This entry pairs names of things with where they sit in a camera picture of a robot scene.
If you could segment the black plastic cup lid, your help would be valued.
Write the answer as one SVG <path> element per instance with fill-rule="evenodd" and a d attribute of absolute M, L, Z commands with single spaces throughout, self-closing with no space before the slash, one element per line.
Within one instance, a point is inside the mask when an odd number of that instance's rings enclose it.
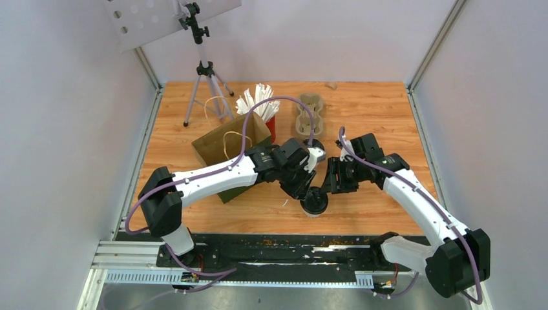
<path fill-rule="evenodd" d="M 328 195 L 320 187 L 312 186 L 308 189 L 303 200 L 300 201 L 302 209 L 320 210 L 327 209 Z"/>

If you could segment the white paper cup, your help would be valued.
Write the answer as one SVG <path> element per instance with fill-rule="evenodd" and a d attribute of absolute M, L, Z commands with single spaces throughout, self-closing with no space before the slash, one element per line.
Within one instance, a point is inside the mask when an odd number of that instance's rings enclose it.
<path fill-rule="evenodd" d="M 317 218 L 323 213 L 325 213 L 325 211 L 326 209 L 320 209 L 320 210 L 303 209 L 303 213 L 309 218 Z"/>

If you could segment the green paper bag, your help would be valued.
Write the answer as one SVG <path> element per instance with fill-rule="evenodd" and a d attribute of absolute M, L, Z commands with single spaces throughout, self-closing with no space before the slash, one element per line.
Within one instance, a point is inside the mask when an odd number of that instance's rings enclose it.
<path fill-rule="evenodd" d="M 253 112 L 245 123 L 246 114 L 238 115 L 191 143 L 202 166 L 212 166 L 236 158 L 240 154 L 242 142 L 246 150 L 272 144 L 270 131 L 262 118 Z"/>

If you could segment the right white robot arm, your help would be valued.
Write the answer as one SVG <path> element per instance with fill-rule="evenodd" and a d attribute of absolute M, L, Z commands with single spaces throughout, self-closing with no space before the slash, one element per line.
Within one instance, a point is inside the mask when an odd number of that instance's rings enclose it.
<path fill-rule="evenodd" d="M 423 275 L 440 296 L 462 294 L 483 303 L 481 283 L 490 277 L 490 237 L 483 229 L 472 230 L 451 215 L 431 195 L 400 155 L 386 155 L 374 134 L 347 139 L 341 128 L 336 141 L 339 157 L 328 160 L 322 191 L 355 192 L 369 181 L 396 201 L 422 229 L 428 244 L 412 242 L 388 232 L 376 241 L 369 261 L 376 269 L 391 264 Z"/>

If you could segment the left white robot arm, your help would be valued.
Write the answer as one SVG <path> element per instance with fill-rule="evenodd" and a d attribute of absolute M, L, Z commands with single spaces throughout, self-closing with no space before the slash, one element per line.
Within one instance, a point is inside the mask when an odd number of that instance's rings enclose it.
<path fill-rule="evenodd" d="M 160 167 L 139 193 L 147 229 L 161 238 L 183 267 L 192 266 L 198 249 L 189 229 L 182 223 L 182 210 L 198 200 L 239 187 L 279 182 L 291 198 L 303 200 L 315 168 L 326 157 L 324 149 L 291 138 L 282 145 L 254 146 L 237 157 L 186 172 L 170 172 Z"/>

